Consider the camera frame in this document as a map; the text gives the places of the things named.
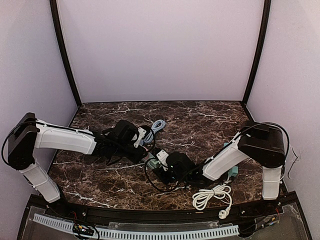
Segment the green dual USB charger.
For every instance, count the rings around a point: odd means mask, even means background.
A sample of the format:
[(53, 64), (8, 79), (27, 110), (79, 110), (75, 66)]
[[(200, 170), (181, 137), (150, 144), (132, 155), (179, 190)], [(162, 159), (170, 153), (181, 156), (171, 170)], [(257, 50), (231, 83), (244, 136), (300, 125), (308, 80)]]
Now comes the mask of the green dual USB charger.
[(161, 163), (159, 160), (157, 160), (155, 158), (150, 158), (148, 160), (147, 167), (151, 170), (154, 170), (154, 169), (161, 167)]

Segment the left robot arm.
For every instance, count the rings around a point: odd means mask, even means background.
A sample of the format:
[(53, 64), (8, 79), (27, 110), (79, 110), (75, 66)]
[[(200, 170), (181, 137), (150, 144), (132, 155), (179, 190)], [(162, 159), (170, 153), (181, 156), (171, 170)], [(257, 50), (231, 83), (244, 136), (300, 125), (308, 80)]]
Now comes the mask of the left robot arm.
[(75, 129), (47, 123), (26, 113), (5, 138), (1, 158), (19, 171), (43, 196), (47, 203), (62, 198), (62, 191), (34, 157), (34, 149), (55, 149), (77, 152), (107, 159), (112, 165), (127, 158), (133, 163), (148, 155), (141, 141), (151, 133), (148, 126), (136, 127), (120, 120), (115, 127), (103, 131)]

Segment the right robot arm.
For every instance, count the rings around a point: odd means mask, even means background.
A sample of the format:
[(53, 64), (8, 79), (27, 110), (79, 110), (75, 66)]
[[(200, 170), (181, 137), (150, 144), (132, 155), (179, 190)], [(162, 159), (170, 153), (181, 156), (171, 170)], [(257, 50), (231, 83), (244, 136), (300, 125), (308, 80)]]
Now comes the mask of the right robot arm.
[(195, 164), (185, 153), (158, 152), (160, 166), (153, 170), (162, 183), (186, 183), (207, 187), (242, 161), (252, 159), (262, 166), (262, 198), (276, 200), (290, 150), (287, 131), (272, 122), (245, 121), (240, 131), (214, 156)]

